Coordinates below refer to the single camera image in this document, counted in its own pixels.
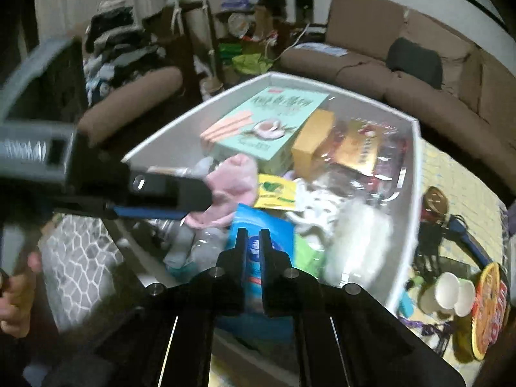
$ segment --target yellow packet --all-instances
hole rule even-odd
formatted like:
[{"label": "yellow packet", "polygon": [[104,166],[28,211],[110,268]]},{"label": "yellow packet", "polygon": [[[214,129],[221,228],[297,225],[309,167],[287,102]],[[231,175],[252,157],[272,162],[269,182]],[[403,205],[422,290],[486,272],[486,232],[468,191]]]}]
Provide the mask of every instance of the yellow packet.
[{"label": "yellow packet", "polygon": [[258,199],[255,208],[297,211],[297,183],[270,174],[258,175]]}]

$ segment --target human hand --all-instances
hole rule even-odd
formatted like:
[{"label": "human hand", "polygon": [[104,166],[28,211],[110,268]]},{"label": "human hand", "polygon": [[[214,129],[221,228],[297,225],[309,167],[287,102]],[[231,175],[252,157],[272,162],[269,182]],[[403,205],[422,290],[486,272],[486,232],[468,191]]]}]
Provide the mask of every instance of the human hand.
[{"label": "human hand", "polygon": [[30,329],[30,310],[35,291],[36,274],[41,272],[41,256],[30,253],[28,269],[4,282],[0,298],[0,330],[14,337],[27,336]]}]

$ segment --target blue logo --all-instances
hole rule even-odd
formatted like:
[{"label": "blue logo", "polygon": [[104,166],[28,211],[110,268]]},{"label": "blue logo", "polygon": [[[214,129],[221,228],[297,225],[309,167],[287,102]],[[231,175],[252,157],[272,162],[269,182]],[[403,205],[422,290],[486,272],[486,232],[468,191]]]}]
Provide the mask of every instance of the blue logo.
[{"label": "blue logo", "polygon": [[[258,236],[252,236],[249,238],[247,249],[249,254],[249,260],[252,262],[259,262],[260,261],[260,241]],[[274,240],[270,240],[273,244],[274,250],[280,250],[283,251],[281,246],[277,244]]]}]

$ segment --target dark gray pillow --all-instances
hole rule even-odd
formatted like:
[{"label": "dark gray pillow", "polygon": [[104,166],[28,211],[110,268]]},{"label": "dark gray pillow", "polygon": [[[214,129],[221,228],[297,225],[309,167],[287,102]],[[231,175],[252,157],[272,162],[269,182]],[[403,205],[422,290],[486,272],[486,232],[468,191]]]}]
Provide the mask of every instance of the dark gray pillow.
[{"label": "dark gray pillow", "polygon": [[392,71],[403,71],[435,89],[441,89],[443,64],[439,54],[399,37],[389,48],[385,63]]}]

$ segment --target white cup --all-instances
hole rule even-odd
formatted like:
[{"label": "white cup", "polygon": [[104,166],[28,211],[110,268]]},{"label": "white cup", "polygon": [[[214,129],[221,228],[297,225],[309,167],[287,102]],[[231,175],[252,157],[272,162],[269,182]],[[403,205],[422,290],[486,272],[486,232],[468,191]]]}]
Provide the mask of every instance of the white cup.
[{"label": "white cup", "polygon": [[459,279],[459,299],[453,310],[458,317],[467,316],[475,303],[476,290],[473,282],[467,279]]},{"label": "white cup", "polygon": [[426,314],[441,311],[444,314],[453,314],[454,307],[459,300],[459,279],[449,272],[442,273],[421,296],[420,308]]}]

